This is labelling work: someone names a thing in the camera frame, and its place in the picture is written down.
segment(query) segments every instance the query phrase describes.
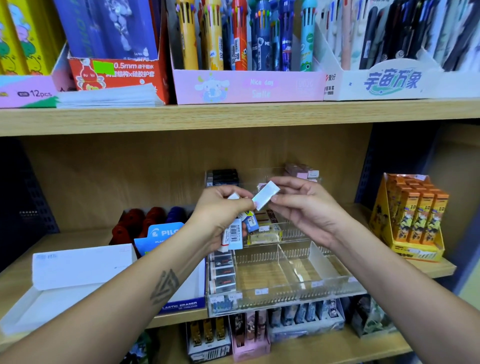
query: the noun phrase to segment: red box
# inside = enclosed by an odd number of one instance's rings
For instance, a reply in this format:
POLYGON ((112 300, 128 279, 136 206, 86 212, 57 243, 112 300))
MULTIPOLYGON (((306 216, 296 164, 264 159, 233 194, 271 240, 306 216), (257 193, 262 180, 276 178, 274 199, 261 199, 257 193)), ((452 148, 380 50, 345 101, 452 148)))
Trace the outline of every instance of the red box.
POLYGON ((169 46, 167 30, 167 10, 162 1, 160 40, 158 58, 155 61, 135 60, 99 60, 93 58, 76 58, 69 53, 68 61, 78 91, 97 90, 122 86, 135 86, 151 83, 158 97, 168 104, 169 46), (106 74, 94 70, 94 61, 112 63, 115 74, 106 74))

